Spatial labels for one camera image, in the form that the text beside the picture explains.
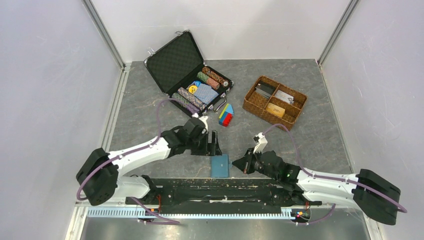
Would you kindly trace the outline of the blue card holder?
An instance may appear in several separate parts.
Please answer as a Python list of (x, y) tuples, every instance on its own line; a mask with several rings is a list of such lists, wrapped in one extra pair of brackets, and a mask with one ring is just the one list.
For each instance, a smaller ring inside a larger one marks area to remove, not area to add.
[(215, 155), (210, 158), (210, 177), (213, 179), (230, 176), (230, 160), (228, 154)]

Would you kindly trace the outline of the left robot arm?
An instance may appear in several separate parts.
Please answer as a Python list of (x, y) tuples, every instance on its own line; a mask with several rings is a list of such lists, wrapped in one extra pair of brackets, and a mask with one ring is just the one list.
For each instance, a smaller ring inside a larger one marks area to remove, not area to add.
[(126, 174), (149, 163), (169, 159), (190, 151), (194, 156), (221, 156), (218, 133), (209, 131), (207, 117), (192, 117), (184, 125), (160, 131), (153, 139), (123, 150), (107, 152), (94, 149), (75, 178), (79, 183), (76, 197), (92, 206), (110, 198), (134, 197), (145, 204), (153, 203), (157, 190), (147, 176)]

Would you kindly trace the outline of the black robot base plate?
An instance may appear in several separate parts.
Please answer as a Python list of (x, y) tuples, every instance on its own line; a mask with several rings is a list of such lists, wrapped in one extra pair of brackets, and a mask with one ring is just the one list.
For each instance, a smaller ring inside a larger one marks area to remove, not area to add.
[(268, 178), (152, 178), (139, 201), (162, 214), (277, 214), (281, 208), (320, 206), (297, 189), (290, 192)]

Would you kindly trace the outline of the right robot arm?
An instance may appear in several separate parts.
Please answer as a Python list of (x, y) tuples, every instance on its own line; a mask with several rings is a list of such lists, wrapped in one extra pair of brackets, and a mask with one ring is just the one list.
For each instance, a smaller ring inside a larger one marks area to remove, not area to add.
[(273, 179), (295, 204), (331, 203), (361, 210), (381, 224), (397, 222), (401, 190), (369, 169), (358, 174), (317, 172), (286, 163), (273, 150), (255, 153), (253, 148), (232, 165), (244, 174), (258, 172)]

